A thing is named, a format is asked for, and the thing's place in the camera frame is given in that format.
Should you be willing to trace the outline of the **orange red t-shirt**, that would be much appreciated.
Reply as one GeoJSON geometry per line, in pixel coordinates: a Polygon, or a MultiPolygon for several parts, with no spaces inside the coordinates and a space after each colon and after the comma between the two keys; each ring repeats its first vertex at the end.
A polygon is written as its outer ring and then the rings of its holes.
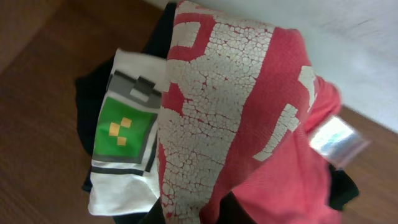
{"type": "Polygon", "coordinates": [[[167,223],[339,223],[363,139],[298,30],[177,3],[159,113],[167,223]]]}

